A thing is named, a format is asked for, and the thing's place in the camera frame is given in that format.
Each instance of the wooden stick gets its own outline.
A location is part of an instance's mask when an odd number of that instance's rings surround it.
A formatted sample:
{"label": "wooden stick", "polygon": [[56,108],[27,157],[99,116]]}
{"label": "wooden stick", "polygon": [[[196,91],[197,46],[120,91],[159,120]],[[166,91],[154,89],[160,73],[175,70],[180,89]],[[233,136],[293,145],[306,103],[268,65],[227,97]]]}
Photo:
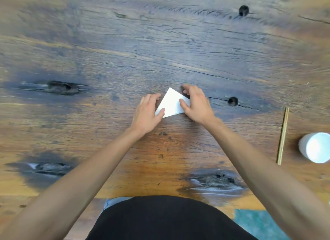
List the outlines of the wooden stick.
{"label": "wooden stick", "polygon": [[285,112],[284,112],[281,137],[279,139],[279,147],[278,147],[278,153],[277,153],[276,163],[278,165],[281,165],[281,163],[282,163],[282,154],[283,154],[283,148],[284,148],[284,142],[285,142],[285,133],[287,132],[288,117],[289,117],[289,107],[286,107]]}

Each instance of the person's right arm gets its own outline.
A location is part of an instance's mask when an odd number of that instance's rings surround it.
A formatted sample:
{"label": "person's right arm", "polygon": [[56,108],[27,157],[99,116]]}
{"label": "person's right arm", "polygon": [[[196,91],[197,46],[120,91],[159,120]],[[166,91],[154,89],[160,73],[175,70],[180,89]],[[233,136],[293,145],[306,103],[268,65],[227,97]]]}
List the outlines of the person's right arm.
{"label": "person's right arm", "polygon": [[215,117],[201,89],[189,84],[183,87],[191,102],[188,107],[180,100],[184,113],[212,134],[278,226],[292,240],[330,239],[329,206]]}

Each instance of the folded paper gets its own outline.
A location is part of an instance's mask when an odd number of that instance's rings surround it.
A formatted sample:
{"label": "folded paper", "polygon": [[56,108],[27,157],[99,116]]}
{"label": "folded paper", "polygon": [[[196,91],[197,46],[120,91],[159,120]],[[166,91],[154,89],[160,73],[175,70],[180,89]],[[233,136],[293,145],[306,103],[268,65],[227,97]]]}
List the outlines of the folded paper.
{"label": "folded paper", "polygon": [[180,106],[179,99],[183,99],[188,106],[190,106],[190,99],[181,95],[179,92],[173,90],[171,87],[167,90],[163,100],[160,102],[155,115],[158,115],[161,109],[165,108],[164,117],[173,116],[183,113],[183,109]]}

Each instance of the white cup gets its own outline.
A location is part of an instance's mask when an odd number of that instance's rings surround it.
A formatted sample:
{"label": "white cup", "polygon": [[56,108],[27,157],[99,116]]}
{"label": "white cup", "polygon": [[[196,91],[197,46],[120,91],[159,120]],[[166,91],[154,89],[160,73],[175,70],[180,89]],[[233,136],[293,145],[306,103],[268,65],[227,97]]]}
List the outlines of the white cup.
{"label": "white cup", "polygon": [[314,163],[330,159],[330,135],[325,132],[311,133],[299,140],[300,152]]}

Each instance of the person's left arm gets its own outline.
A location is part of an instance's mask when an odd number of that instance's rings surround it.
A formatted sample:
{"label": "person's left arm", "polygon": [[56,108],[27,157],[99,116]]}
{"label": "person's left arm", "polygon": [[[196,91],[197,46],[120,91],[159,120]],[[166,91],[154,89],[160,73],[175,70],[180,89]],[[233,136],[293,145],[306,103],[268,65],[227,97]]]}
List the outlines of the person's left arm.
{"label": "person's left arm", "polygon": [[159,96],[143,97],[131,127],[36,197],[5,229],[1,239],[64,239],[130,147],[161,121],[165,109],[155,116]]}

